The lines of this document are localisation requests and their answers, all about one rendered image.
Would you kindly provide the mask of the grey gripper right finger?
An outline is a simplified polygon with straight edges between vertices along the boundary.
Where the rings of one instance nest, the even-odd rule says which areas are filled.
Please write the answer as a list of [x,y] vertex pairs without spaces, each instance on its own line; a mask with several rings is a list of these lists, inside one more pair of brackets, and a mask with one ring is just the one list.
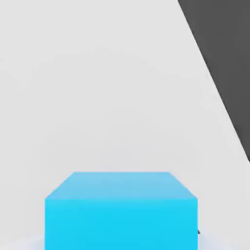
[[213,241],[198,230],[198,250],[214,250]]

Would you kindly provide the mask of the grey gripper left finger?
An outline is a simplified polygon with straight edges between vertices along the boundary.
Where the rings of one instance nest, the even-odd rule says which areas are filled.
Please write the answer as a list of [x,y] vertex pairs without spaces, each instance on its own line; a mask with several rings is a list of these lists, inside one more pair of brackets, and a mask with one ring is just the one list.
[[29,238],[24,244],[24,250],[44,250],[44,236],[37,235]]

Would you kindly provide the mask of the small blue cube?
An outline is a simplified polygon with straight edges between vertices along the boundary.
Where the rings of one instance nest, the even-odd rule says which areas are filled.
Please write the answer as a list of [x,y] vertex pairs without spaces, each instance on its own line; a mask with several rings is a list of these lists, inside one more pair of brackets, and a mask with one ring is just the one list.
[[74,172],[44,230],[44,250],[198,250],[198,200],[168,172]]

